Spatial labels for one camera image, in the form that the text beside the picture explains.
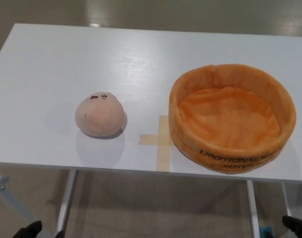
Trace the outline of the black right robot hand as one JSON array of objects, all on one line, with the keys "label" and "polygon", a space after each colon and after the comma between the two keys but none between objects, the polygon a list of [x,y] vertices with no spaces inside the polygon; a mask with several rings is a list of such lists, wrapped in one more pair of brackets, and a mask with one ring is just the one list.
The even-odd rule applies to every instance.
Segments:
[{"label": "black right robot hand", "polygon": [[292,216],[282,216],[282,223],[298,238],[302,238],[302,220]]}]

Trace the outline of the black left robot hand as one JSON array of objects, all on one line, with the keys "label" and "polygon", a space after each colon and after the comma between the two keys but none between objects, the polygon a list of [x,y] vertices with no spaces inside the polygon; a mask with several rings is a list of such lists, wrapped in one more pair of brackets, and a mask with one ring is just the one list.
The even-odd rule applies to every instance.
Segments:
[{"label": "black left robot hand", "polygon": [[35,221],[24,228],[20,228],[13,238],[36,238],[42,228],[42,221]]}]

